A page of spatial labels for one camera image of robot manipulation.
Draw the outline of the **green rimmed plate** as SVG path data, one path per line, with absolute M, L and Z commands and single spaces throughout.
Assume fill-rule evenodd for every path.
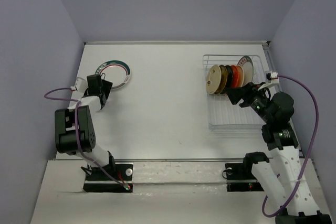
M 131 69 L 123 61 L 109 60 L 102 63 L 96 71 L 103 70 L 106 74 L 106 81 L 112 82 L 112 89 L 117 90 L 125 86 L 131 79 Z
M 254 77 L 254 65 L 252 62 L 251 57 L 243 56 L 239 62 L 237 63 L 238 66 L 241 66 L 244 72 L 244 82 L 243 85 L 246 85 L 249 82 L 253 81 Z

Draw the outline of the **orange plate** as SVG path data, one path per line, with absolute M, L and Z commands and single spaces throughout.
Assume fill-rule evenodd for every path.
M 231 65 L 233 71 L 233 80 L 231 87 L 232 88 L 240 88 L 243 82 L 243 70 L 241 66 L 238 65 Z

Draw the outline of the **yellow brown patterned plate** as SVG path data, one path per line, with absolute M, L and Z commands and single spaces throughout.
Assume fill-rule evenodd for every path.
M 219 87 L 215 92 L 216 94 L 220 94 L 224 90 L 226 83 L 227 83 L 227 77 L 228 77 L 227 68 L 224 65 L 220 65 L 219 67 L 220 67 L 220 72 L 221 72 L 221 80 L 220 80 Z

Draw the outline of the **cream plate with red dot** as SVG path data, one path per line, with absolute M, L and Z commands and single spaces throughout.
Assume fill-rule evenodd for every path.
M 208 94 L 214 94 L 220 87 L 222 72 L 219 65 L 213 65 L 206 76 L 206 91 Z

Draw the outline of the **cream plate with black patch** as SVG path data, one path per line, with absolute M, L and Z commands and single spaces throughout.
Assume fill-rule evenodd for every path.
M 237 65 L 238 69 L 238 87 L 243 87 L 253 80 L 253 65 L 251 63 L 245 63 L 242 66 Z

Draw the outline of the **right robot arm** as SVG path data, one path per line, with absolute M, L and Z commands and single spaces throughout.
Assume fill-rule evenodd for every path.
M 271 157 L 247 153 L 241 166 L 246 177 L 258 180 L 266 193 L 264 200 L 276 208 L 263 215 L 275 218 L 276 223 L 332 223 L 315 202 L 304 176 L 307 163 L 300 161 L 299 144 L 289 123 L 295 111 L 293 98 L 284 92 L 271 96 L 264 82 L 226 88 L 225 93 L 232 104 L 252 108 L 264 121 L 262 137 Z

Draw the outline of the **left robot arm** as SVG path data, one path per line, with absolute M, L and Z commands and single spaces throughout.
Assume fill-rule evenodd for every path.
M 71 89 L 83 96 L 73 99 L 74 105 L 56 110 L 54 117 L 57 152 L 80 157 L 104 179 L 113 178 L 117 169 L 112 154 L 97 143 L 92 117 L 105 107 L 111 88 L 112 83 L 99 74 L 77 79 Z

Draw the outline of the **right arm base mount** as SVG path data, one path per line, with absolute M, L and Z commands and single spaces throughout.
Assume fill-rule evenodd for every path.
M 245 171 L 243 163 L 226 163 L 222 177 L 229 193 L 264 191 L 252 173 Z

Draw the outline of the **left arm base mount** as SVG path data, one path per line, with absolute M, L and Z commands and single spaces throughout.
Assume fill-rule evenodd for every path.
M 105 166 L 107 176 L 100 168 L 81 166 L 85 173 L 83 190 L 87 193 L 132 193 L 133 163 L 117 162 L 115 169 Z

